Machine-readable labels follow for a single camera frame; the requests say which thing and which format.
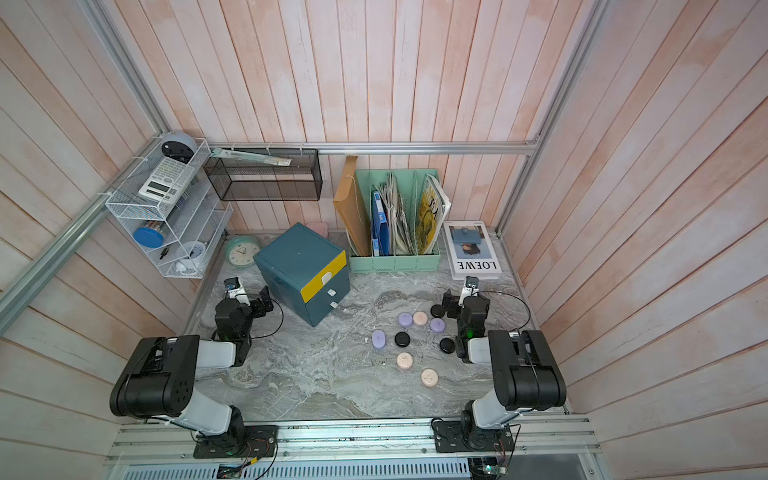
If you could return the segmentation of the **black earphone case top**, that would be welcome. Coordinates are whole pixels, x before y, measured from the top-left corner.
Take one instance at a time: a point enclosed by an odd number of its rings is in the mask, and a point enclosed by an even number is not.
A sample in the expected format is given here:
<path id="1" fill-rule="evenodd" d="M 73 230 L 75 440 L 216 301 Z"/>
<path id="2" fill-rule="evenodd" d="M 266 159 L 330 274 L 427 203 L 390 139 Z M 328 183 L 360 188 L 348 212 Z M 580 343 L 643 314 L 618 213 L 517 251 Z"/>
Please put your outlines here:
<path id="1" fill-rule="evenodd" d="M 446 311 L 442 305 L 435 304 L 431 307 L 430 314 L 433 318 L 443 318 L 446 314 Z"/>

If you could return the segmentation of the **teal drawer cabinet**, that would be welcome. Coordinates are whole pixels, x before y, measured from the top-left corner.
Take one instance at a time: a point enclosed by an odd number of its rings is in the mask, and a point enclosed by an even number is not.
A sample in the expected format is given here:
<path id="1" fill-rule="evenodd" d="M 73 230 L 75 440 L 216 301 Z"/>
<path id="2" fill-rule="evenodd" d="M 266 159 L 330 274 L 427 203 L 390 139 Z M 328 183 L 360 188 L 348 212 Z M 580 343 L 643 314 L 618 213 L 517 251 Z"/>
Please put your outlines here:
<path id="1" fill-rule="evenodd" d="M 271 296 L 315 327 L 350 292 L 348 261 L 308 303 L 304 303 L 300 290 L 342 250 L 307 226 L 296 223 L 263 247 L 255 257 L 255 264 Z"/>

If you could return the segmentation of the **yellow drawer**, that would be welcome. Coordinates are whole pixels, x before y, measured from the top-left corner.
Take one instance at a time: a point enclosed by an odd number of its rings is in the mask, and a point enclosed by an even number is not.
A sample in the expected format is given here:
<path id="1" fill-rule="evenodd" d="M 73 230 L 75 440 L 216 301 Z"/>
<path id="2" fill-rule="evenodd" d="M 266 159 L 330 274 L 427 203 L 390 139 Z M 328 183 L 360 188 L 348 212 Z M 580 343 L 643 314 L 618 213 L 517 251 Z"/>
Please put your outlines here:
<path id="1" fill-rule="evenodd" d="M 342 250 L 300 290 L 304 303 L 312 300 L 346 265 L 346 253 Z"/>

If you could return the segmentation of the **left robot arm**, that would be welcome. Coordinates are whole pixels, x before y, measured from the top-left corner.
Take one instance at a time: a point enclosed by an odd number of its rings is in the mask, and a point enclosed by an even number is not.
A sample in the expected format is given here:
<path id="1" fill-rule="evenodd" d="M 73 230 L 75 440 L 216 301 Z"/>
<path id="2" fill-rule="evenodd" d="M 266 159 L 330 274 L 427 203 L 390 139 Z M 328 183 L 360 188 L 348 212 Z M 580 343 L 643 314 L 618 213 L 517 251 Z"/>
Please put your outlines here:
<path id="1" fill-rule="evenodd" d="M 242 413 L 201 393 L 196 374 L 244 364 L 252 345 L 253 321 L 274 310 L 268 287 L 251 300 L 236 278 L 225 282 L 225 296 L 215 307 L 211 340 L 199 335 L 145 337 L 116 380 L 110 394 L 113 415 L 159 419 L 197 435 L 211 452 L 234 455 L 249 434 Z"/>

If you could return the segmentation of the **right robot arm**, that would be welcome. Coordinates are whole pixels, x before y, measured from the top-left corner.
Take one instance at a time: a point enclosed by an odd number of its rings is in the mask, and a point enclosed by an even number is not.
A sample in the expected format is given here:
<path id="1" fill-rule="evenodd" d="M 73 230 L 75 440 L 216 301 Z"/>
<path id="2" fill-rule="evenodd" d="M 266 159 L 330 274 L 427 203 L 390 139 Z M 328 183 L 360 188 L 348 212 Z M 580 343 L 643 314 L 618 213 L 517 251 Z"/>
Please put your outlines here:
<path id="1" fill-rule="evenodd" d="M 468 402 L 457 421 L 433 421 L 440 452 L 512 447 L 512 421 L 531 411 L 562 407 L 567 387 L 544 334 L 539 330 L 488 330 L 490 300 L 481 292 L 447 291 L 440 307 L 457 321 L 457 335 L 440 342 L 466 364 L 491 368 L 493 387 Z"/>

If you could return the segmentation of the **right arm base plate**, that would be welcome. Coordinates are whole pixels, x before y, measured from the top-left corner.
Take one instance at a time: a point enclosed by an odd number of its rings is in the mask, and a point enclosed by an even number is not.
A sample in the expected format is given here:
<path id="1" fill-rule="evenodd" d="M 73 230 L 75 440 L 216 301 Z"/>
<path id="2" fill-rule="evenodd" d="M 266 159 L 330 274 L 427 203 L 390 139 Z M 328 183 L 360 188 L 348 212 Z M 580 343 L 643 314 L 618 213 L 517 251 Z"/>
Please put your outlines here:
<path id="1" fill-rule="evenodd" d="M 439 453 L 506 452 L 515 447 L 515 434 L 509 429 L 485 430 L 467 421 L 433 418 L 430 427 Z"/>

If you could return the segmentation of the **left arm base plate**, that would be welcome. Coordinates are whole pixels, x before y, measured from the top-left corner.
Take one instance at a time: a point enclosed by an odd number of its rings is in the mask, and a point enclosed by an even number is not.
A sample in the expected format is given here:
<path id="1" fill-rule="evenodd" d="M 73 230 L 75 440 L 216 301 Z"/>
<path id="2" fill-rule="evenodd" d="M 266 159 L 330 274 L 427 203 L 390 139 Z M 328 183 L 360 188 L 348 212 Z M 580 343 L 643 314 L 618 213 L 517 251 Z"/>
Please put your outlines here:
<path id="1" fill-rule="evenodd" d="M 255 425 L 237 427 L 217 436 L 201 436 L 196 440 L 193 458 L 273 457 L 278 431 L 277 425 Z"/>

